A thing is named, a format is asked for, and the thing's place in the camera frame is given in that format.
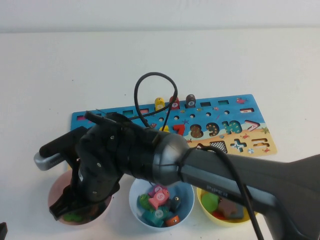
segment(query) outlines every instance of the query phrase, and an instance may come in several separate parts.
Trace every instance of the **red number 7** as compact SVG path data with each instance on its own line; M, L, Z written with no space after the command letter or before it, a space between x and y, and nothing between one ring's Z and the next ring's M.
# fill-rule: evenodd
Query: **red number 7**
M173 130L177 131L179 135L183 136L185 133L185 125L184 124L179 124L179 125L174 125Z

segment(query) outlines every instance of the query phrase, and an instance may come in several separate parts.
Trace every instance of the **green ball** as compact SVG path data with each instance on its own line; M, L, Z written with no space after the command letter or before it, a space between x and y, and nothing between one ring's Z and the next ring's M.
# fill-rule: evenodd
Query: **green ball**
M214 195L208 192L202 196L201 203L205 208L205 210L207 210L209 213L212 213L218 208L219 197L217 195Z

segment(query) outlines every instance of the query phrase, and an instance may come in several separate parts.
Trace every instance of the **blue puzzle board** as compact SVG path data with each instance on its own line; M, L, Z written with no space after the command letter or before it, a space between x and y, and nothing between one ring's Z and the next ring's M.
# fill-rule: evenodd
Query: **blue puzzle board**
M236 95L197 99L194 108L185 108L186 101L180 101L180 109L172 110L168 118L168 128L184 125L183 136L191 147L211 145L221 147L226 153L241 156L264 156L277 152L265 120L253 95ZM145 113L155 111L155 104L140 105ZM145 119L155 129L163 126L167 111L147 116ZM119 113L128 118L137 116L135 106L91 110L94 114ZM74 112L71 117L71 130L94 123L83 116L85 111ZM140 119L133 122L144 127Z

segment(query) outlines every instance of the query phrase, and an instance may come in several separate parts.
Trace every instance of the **white bowl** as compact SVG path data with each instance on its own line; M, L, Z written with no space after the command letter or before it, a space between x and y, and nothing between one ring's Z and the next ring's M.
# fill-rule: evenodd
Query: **white bowl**
M187 184L185 182L178 182L177 184L168 187L168 191L170 193L171 198L175 195L180 196L181 205L176 212L176 214L179 216L180 222L176 225L167 226L167 227L151 226L142 217L142 214L144 213L145 210L141 206L139 206L138 197L142 194L147 194L152 190L153 190L153 186L148 181L141 180L141 179L136 179L130 188L129 205L133 215L140 223L142 223L144 226L150 229L153 229L155 231L166 231L182 224L183 221L187 219L195 203L195 193L190 184Z

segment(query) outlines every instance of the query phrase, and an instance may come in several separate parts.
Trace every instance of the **checkered pattern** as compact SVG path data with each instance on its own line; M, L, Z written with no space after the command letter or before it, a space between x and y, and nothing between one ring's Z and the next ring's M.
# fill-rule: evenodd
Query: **checkered pattern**
M216 148L222 150L225 154L228 152L225 141L212 141L212 142L210 142L210 146L216 147Z

